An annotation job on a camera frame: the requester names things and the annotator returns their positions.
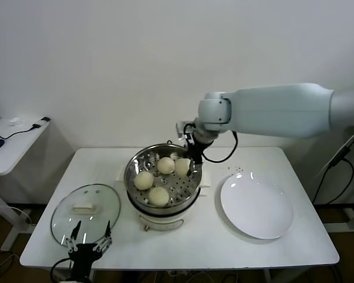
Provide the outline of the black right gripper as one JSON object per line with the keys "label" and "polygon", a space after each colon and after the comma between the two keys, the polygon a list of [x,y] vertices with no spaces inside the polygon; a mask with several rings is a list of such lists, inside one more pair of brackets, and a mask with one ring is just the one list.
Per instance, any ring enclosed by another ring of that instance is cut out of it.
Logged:
{"label": "black right gripper", "polygon": [[186,176],[190,177],[194,173],[195,165],[202,164],[204,145],[195,139],[188,139],[186,145],[186,156],[191,159]]}

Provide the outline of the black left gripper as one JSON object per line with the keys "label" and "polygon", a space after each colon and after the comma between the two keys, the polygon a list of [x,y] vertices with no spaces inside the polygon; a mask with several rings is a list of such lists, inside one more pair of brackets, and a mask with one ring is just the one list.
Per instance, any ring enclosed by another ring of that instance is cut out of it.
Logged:
{"label": "black left gripper", "polygon": [[104,236],[98,243],[80,243],[76,245],[76,239],[81,227],[78,221],[70,236],[65,239],[68,248],[69,259],[73,262],[72,274],[89,274],[93,262],[102,257],[102,251],[108,250],[112,244],[112,232],[108,221]]}

